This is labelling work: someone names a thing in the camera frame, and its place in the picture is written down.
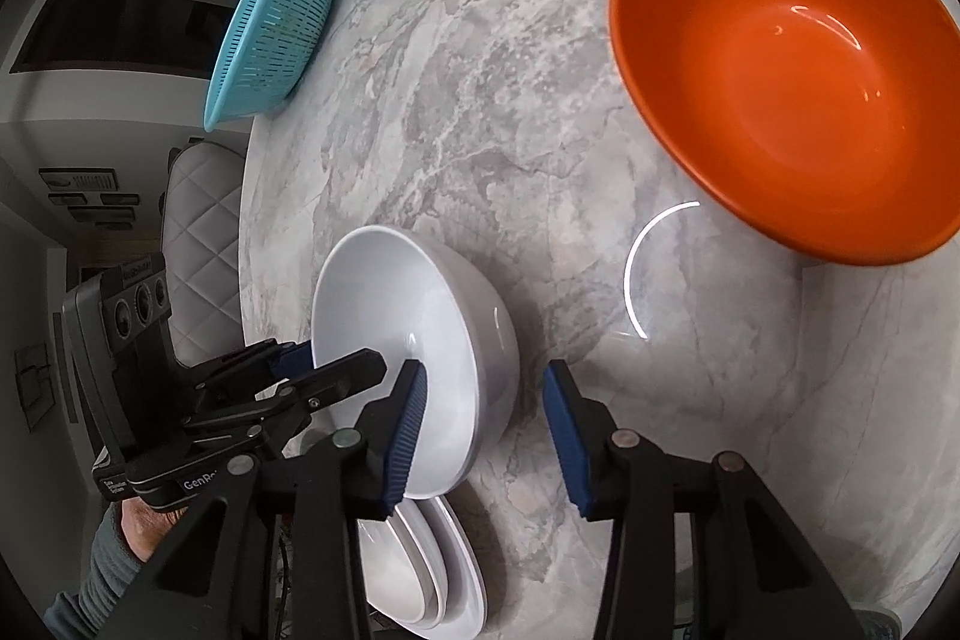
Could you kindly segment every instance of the human hand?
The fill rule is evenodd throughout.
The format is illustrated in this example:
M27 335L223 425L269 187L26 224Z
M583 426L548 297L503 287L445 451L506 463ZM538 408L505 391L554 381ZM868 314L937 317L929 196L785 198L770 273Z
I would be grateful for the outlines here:
M174 528L185 511L157 512L140 497L125 499L121 504L120 530L133 555L140 561L152 557L160 540Z

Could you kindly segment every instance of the sleeve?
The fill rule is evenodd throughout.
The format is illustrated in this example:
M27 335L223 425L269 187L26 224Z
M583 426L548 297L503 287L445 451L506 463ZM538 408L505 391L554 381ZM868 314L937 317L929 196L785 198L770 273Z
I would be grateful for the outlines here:
M80 584L80 593L59 593L43 614L43 622L56 640L93 640L140 571L140 560L120 530L120 507L118 501L109 506L93 536L90 571Z

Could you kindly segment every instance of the gray marble surface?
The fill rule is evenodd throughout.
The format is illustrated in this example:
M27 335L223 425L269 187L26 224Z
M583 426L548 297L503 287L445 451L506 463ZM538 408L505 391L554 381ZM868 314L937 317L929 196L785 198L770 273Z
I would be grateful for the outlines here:
M960 19L956 0L944 0ZM484 571L486 634L580 638L608 527L566 501L539 410L565 357L664 449L747 456L848 598L909 627L960 552L960 256L824 266L713 204L627 97L607 0L337 0L289 104L256 119L241 208L248 340L309 337L323 259L353 228L441 239L505 300L512 426L451 501ZM624 271L638 233L669 215ZM688 541L678 529L680 560Z

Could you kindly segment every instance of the blue gripper pad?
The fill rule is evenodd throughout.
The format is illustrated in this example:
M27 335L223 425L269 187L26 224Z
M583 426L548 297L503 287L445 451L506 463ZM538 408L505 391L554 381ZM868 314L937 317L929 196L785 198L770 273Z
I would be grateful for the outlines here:
M383 501L387 506L387 513L392 513L394 507L403 499L403 492L407 489L407 477L410 476L410 464L414 461L416 439L419 437L419 428L424 421L426 410L426 369L416 362L416 372L407 399L403 403L400 421L394 438L387 447L384 458L383 474Z
M296 380L313 371L313 349L310 340L292 345L270 364L270 372L277 380Z
M560 458L560 472L563 472L566 493L570 501L576 504L580 515L586 518L593 509L587 449L577 432L554 369L550 366L544 370L544 413L550 427L550 437L553 437L553 447Z

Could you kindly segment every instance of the gray chair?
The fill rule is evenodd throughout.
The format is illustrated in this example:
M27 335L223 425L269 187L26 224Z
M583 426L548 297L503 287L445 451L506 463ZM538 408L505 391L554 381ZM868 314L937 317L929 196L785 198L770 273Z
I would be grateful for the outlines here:
M170 165L162 249L176 358L198 365L244 346L237 241L242 156L201 142Z

